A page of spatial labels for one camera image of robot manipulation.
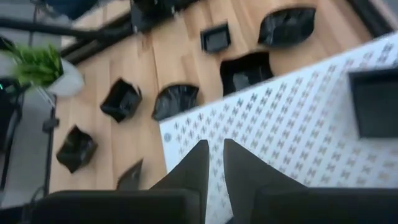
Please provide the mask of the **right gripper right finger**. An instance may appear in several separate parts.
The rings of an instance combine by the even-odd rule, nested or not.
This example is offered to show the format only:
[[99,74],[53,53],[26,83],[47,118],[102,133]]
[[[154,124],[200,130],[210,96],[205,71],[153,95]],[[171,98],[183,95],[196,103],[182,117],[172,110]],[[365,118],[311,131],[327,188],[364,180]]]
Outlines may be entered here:
[[307,187],[232,139],[223,160],[234,224],[398,224],[398,189]]

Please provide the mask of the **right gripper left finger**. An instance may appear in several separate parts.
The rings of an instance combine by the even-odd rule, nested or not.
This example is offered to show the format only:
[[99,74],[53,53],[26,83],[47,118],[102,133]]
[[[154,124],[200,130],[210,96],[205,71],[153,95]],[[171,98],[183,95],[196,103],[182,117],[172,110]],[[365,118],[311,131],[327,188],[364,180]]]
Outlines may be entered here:
[[210,152],[201,140],[148,190],[64,190],[40,200],[30,224],[205,224]]

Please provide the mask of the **black small square plate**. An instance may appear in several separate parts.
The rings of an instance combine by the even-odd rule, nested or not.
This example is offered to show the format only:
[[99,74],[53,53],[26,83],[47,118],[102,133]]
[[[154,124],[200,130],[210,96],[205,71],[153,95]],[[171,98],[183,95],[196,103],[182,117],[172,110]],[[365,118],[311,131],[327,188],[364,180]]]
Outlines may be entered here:
[[398,67],[348,74],[361,138],[398,139]]
[[231,45],[231,36],[227,22],[204,29],[200,32],[201,49],[208,54],[215,54]]

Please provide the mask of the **black leaf-shaped plate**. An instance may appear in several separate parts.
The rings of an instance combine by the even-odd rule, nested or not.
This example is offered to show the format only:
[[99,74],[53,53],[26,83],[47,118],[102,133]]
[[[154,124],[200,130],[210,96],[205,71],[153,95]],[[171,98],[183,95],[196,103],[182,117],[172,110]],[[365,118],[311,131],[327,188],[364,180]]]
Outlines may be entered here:
[[292,47],[307,40],[315,28],[316,8],[285,7],[266,15],[257,43],[271,48]]
[[171,84],[157,95],[152,119],[162,121],[190,110],[197,105],[199,87],[191,84]]

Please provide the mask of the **black teardrop plate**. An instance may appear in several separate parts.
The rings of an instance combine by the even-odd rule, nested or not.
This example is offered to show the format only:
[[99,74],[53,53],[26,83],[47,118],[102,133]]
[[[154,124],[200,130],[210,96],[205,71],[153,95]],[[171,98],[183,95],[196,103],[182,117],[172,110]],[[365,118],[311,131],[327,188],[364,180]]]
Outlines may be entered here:
[[128,168],[118,179],[117,190],[138,190],[143,159]]

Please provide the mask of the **white perforated shelf rack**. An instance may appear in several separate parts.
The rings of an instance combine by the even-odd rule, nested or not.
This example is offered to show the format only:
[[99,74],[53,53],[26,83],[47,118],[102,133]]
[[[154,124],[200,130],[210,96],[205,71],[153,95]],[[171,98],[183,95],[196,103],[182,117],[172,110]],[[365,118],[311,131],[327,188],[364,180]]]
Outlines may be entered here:
[[396,64],[398,32],[169,118],[160,123],[166,168],[208,141],[206,224],[232,216],[225,139],[309,187],[398,187],[398,140],[358,137],[347,76]]

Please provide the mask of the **black wavy square bowl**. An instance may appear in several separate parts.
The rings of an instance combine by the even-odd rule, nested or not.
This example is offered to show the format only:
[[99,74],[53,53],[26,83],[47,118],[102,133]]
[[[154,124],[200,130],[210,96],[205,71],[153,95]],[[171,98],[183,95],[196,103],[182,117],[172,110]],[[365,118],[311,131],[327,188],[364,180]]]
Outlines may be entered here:
[[123,78],[118,78],[110,88],[108,95],[100,104],[100,110],[121,123],[135,115],[142,101],[141,89],[134,87]]
[[90,163],[97,147],[97,142],[88,133],[74,126],[66,135],[56,158],[73,174]]
[[274,77],[269,52],[251,52],[220,64],[223,96]]

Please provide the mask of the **green artificial potted plant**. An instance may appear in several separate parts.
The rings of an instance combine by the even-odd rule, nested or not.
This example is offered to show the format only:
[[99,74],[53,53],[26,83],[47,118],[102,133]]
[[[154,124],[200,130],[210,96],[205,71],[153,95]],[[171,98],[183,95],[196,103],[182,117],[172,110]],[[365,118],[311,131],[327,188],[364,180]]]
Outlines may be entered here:
[[82,73],[52,45],[29,47],[0,39],[0,54],[12,60],[11,75],[23,87],[41,88],[57,97],[71,97],[85,85]]

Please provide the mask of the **black frame bracket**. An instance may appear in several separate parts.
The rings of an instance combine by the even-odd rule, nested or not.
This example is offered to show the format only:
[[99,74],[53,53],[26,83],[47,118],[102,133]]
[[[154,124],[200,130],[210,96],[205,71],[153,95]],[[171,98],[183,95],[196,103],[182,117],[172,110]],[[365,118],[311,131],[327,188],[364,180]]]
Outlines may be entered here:
[[42,131],[44,133],[51,133],[55,128],[59,126],[60,120],[56,117],[47,119],[42,125]]

